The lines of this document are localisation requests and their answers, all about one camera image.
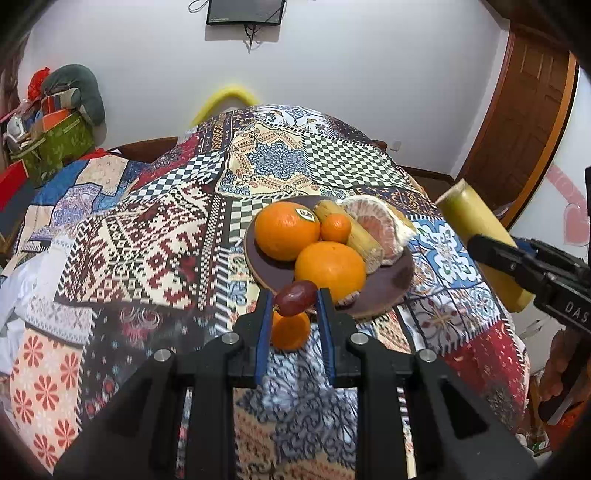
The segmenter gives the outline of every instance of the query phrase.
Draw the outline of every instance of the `screw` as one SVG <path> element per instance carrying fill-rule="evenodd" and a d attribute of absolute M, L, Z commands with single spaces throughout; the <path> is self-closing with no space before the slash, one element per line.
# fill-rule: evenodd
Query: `screw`
<path fill-rule="evenodd" d="M 353 333 L 349 339 L 355 344 L 355 345 L 365 345 L 369 339 L 368 336 L 365 335 L 364 333 L 361 332 L 356 332 Z"/>
<path fill-rule="evenodd" d="M 222 335 L 222 342 L 226 345 L 234 345 L 238 340 L 240 340 L 240 335 L 236 332 L 228 332 Z"/>
<path fill-rule="evenodd" d="M 423 362 L 427 362 L 428 364 L 432 364 L 435 360 L 437 360 L 437 354 L 429 348 L 424 348 L 423 350 L 421 350 L 418 353 L 418 357 Z"/>
<path fill-rule="evenodd" d="M 170 358 L 170 350 L 167 348 L 161 348 L 160 350 L 156 350 L 154 354 L 154 360 L 157 362 L 165 362 Z"/>

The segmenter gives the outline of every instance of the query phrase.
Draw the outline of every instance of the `wooden door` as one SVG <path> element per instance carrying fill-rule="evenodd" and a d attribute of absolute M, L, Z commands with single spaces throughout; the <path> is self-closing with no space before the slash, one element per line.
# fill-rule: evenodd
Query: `wooden door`
<path fill-rule="evenodd" d="M 519 203 L 516 200 L 529 190 L 522 205 L 513 205 L 513 212 L 507 213 L 506 226 L 517 217 L 551 161 L 570 104 L 574 64 L 569 51 L 557 42 L 512 29 L 495 94 L 459 175 L 492 210 Z M 536 169 L 539 179 L 526 189 Z"/>

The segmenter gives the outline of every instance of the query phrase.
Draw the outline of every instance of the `wall-mounted tv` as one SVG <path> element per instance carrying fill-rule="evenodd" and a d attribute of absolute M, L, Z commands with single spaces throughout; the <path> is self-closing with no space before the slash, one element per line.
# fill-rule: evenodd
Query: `wall-mounted tv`
<path fill-rule="evenodd" d="M 209 0 L 208 25 L 279 25 L 285 0 Z"/>

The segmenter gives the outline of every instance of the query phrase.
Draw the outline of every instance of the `white wall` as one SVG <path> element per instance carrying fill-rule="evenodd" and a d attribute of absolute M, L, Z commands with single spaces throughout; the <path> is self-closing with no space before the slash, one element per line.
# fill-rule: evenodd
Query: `white wall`
<path fill-rule="evenodd" d="M 579 71 L 573 106 L 553 164 L 572 180 L 584 196 L 587 195 L 584 171 L 586 167 L 591 166 L 591 82 L 583 70 Z M 586 260 L 588 246 L 576 247 L 564 243 L 563 215 L 567 204 L 558 190 L 544 178 L 524 212 L 511 228 L 511 235 L 542 240 Z M 521 333 L 535 319 L 542 317 L 546 315 L 534 306 L 515 314 L 517 333 Z M 557 329 L 557 322 L 549 322 L 539 334 L 525 341 L 533 370 L 544 365 L 550 351 L 551 339 Z"/>
<path fill-rule="evenodd" d="M 449 173 L 498 76 L 501 28 L 480 0 L 288 0 L 282 25 L 261 30 L 270 41 L 251 53 L 242 27 L 206 28 L 207 8 L 190 14 L 188 3 L 57 1 L 29 38 L 21 96 L 41 67 L 86 65 L 111 147 L 176 135 L 213 92 L 240 83 L 261 102 L 401 140 L 399 163 Z"/>
<path fill-rule="evenodd" d="M 476 140 L 476 137 L 478 136 L 478 132 L 480 131 L 480 127 L 482 126 L 484 117 L 486 116 L 488 108 L 491 104 L 492 96 L 495 93 L 495 88 L 499 80 L 503 60 L 505 59 L 505 50 L 507 48 L 507 41 L 509 40 L 510 22 L 509 20 L 502 17 L 498 17 L 497 22 L 501 27 L 501 31 L 499 32 L 499 38 L 496 44 L 495 57 L 491 63 L 491 72 L 489 74 L 488 83 L 486 84 L 484 94 L 482 95 L 482 99 L 480 100 L 478 110 L 474 115 L 472 126 L 470 127 L 470 130 L 467 133 L 466 139 L 464 140 L 464 143 L 460 148 L 460 153 L 458 153 L 457 159 L 453 164 L 452 170 L 450 172 L 450 175 L 454 178 L 456 178 L 457 175 L 460 173 L 460 170 L 462 169 L 464 162 L 466 161 L 468 154 L 472 149 L 474 140 Z"/>

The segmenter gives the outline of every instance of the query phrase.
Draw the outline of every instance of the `brown plate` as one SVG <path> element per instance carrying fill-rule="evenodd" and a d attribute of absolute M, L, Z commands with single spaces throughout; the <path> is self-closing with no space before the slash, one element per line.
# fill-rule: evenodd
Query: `brown plate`
<path fill-rule="evenodd" d="M 328 197 L 310 195 L 284 199 L 282 202 L 299 203 L 314 210 L 319 201 L 327 199 Z M 255 219 L 248 226 L 244 236 L 246 263 L 260 285 L 277 293 L 294 281 L 294 262 L 273 260 L 259 249 L 255 242 Z M 359 298 L 352 305 L 340 310 L 349 313 L 355 319 L 365 319 L 387 312 L 402 300 L 413 279 L 413 271 L 413 256 L 408 248 L 405 248 L 402 257 L 394 265 L 380 267 L 377 272 L 368 275 Z"/>

